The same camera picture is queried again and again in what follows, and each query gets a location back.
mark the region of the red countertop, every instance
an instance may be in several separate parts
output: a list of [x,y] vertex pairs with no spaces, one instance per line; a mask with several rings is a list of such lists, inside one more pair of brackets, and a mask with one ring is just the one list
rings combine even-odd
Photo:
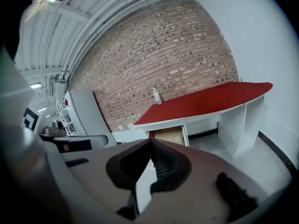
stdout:
[[164,101],[160,105],[154,104],[134,125],[226,110],[249,102],[267,93],[272,87],[271,83],[229,82],[221,84]]

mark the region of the clear bottle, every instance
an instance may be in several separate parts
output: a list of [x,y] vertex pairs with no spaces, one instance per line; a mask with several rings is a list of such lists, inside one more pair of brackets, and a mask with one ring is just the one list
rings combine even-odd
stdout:
[[153,88],[153,93],[154,93],[154,97],[155,97],[155,102],[159,105],[162,103],[159,92],[156,90],[156,88]]

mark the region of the brick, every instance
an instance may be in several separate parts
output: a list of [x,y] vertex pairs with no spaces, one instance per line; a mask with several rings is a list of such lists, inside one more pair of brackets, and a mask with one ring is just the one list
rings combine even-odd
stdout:
[[68,89],[93,90],[109,129],[119,131],[154,104],[153,86],[169,100],[238,80],[209,14],[194,0],[168,0],[113,25],[82,59]]

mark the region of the ceiling light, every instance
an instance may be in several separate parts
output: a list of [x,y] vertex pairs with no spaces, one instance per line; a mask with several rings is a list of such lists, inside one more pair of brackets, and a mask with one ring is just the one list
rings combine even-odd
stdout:
[[41,88],[42,84],[41,83],[36,83],[36,84],[32,84],[30,87],[32,89],[36,89],[36,88]]
[[45,107],[45,108],[43,108],[43,109],[38,110],[38,112],[40,112],[40,111],[44,111],[44,110],[47,110],[47,109],[48,109],[48,108]]

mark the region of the desk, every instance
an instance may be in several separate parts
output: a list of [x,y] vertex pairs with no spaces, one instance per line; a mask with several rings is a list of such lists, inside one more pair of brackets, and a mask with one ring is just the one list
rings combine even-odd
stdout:
[[262,123],[264,96],[272,87],[271,83],[221,84],[154,104],[134,126],[146,132],[181,126],[189,146],[187,125],[203,127],[216,122],[218,136],[236,157],[253,147]]

